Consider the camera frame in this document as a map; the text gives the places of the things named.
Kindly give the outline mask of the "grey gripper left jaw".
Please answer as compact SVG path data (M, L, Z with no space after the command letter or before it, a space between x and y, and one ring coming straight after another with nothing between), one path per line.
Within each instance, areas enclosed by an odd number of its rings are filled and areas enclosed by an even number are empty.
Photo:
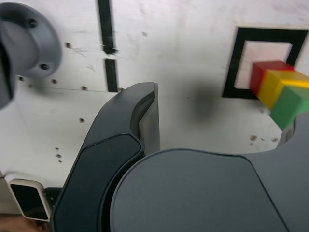
M54 232L107 232L115 189L136 162L160 150L158 86L116 94L93 121L52 213Z

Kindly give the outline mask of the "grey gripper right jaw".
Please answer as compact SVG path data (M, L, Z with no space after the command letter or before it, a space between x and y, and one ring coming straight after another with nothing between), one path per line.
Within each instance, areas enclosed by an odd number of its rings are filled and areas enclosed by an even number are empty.
M306 232L309 115L292 137L261 153L172 149L148 155L112 198L112 232Z

